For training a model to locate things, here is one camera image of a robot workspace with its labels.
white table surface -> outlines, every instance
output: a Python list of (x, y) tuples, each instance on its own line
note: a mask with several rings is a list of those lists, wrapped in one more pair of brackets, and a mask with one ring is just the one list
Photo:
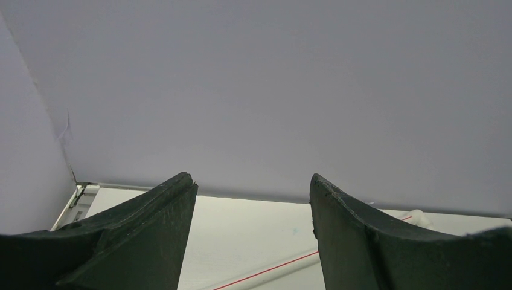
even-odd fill
[[(142, 193), (144, 191), (101, 188), (86, 216)], [(405, 213), (383, 211), (395, 217)], [(437, 231), (457, 235), (512, 226), (509, 219), (493, 217), (435, 213), (426, 213), (426, 216)], [(211, 285), (274, 265), (276, 261), (286, 260), (297, 253), (315, 251), (317, 243), (312, 230), (309, 204), (198, 196), (178, 289), (209, 289)], [(255, 289), (274, 286), (280, 289), (311, 289), (308, 281), (310, 284), (321, 281), (315, 289), (324, 289), (320, 270), (319, 265), (301, 270), (303, 273), (298, 277), (303, 277), (303, 282), (296, 279), (298, 274), (292, 274)], [(308, 276), (314, 276), (316, 280), (304, 278)]]

red wire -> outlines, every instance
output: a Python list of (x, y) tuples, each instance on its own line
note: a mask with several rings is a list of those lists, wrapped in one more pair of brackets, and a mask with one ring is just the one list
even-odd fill
[[(406, 217), (406, 218), (403, 218), (403, 219), (401, 219), (401, 221), (405, 221), (406, 219), (410, 219), (410, 218), (412, 218), (412, 216), (408, 216), (408, 217)], [(259, 275), (261, 275), (261, 274), (264, 274), (264, 273), (270, 272), (270, 271), (275, 270), (275, 269), (277, 269), (277, 268), (280, 268), (280, 267), (282, 267), (282, 266), (286, 266), (286, 265), (291, 264), (291, 263), (293, 263), (293, 262), (297, 262), (297, 261), (299, 261), (299, 260), (302, 260), (302, 259), (304, 259), (304, 258), (307, 258), (307, 257), (312, 256), (312, 255), (317, 254), (317, 253), (318, 253), (318, 251), (313, 252), (313, 253), (310, 253), (310, 254), (307, 254), (307, 255), (302, 256), (302, 257), (299, 257), (299, 258), (297, 258), (297, 259), (295, 259), (295, 260), (291, 260), (291, 261), (288, 261), (288, 262), (286, 262), (286, 263), (283, 263), (283, 264), (277, 265), (277, 266), (272, 267), (272, 268), (270, 268), (270, 269), (267, 269), (267, 270), (264, 270), (264, 271), (258, 272), (258, 273), (256, 273), (256, 274), (253, 274), (253, 275), (250, 275), (250, 276), (247, 276), (247, 277), (242, 278), (242, 279), (240, 279), (240, 280), (236, 280), (236, 281), (234, 281), (234, 282), (231, 282), (231, 283), (229, 283), (229, 284), (226, 284), (226, 285), (223, 285), (223, 286), (221, 286), (221, 287), (215, 288), (215, 289), (213, 289), (213, 290), (220, 290), (220, 289), (224, 289), (224, 288), (226, 288), (226, 287), (229, 287), (229, 286), (232, 286), (232, 285), (234, 285), (234, 284), (240, 283), (240, 282), (245, 281), (245, 280), (247, 280), (247, 279), (251, 279), (251, 278), (254, 278), (254, 277), (259, 276)]]

white pipe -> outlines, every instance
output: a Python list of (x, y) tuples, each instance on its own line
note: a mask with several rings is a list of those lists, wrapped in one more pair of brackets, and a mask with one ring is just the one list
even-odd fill
[(430, 219), (428, 219), (425, 213), (423, 213), (421, 210), (412, 210), (402, 216), (399, 216), (398, 219), (412, 225), (417, 225), (418, 227), (434, 230), (432, 221), (430, 221)]

red line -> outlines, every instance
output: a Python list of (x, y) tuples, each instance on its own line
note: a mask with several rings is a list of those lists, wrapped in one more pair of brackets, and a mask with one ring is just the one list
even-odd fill
[(267, 270), (265, 270), (265, 271), (262, 271), (262, 272), (259, 272), (259, 273), (256, 273), (256, 274), (253, 274), (253, 275), (250, 275), (249, 277), (245, 277), (245, 278), (242, 278), (242, 279), (240, 279), (240, 280), (237, 280), (237, 281), (231, 282), (231, 283), (229, 283), (229, 284), (226, 284), (226, 285), (224, 285), (224, 286), (221, 286), (221, 287), (215, 288), (215, 289), (213, 289), (213, 290), (219, 290), (219, 289), (226, 288), (226, 287), (231, 286), (231, 285), (234, 285), (234, 284), (236, 284), (236, 283), (240, 283), (240, 282), (245, 281), (245, 280), (247, 280), (247, 279), (250, 279), (250, 278), (256, 277), (256, 276), (258, 276), (258, 275), (261, 275), (261, 274), (267, 273), (267, 272), (269, 272), (269, 271), (275, 270), (275, 269), (280, 268), (280, 267), (282, 267), (282, 266), (286, 266), (286, 265), (291, 264), (291, 263), (293, 263), (293, 262), (297, 262), (297, 261), (299, 261), (299, 260), (302, 260), (302, 259), (304, 259), (304, 258), (307, 258), (307, 257), (312, 256), (312, 255), (317, 254), (317, 253), (318, 253), (318, 251), (316, 251), (316, 252), (314, 252), (314, 253), (311, 253), (311, 254), (307, 254), (307, 255), (302, 256), (302, 257), (300, 257), (300, 258), (297, 258), (297, 259), (295, 259), (295, 260), (291, 260), (291, 261), (289, 261), (289, 262), (286, 262), (286, 263), (280, 264), (280, 265), (278, 265), (278, 266), (275, 266), (275, 267), (272, 267), (272, 268), (267, 269)]

gray surface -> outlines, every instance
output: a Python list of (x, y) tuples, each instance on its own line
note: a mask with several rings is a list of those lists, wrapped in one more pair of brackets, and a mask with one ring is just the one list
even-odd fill
[(0, 233), (51, 228), (73, 186), (50, 116), (0, 14)]
[(512, 213), (512, 1), (0, 0), (79, 181)]

